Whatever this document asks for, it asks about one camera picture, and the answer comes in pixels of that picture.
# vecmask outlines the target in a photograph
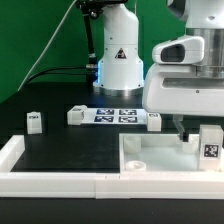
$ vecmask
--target triangular warning sticker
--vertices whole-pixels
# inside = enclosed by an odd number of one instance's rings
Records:
[[[117,58],[117,59],[127,59],[127,57],[124,53],[124,50],[122,48],[118,51],[115,58]]]

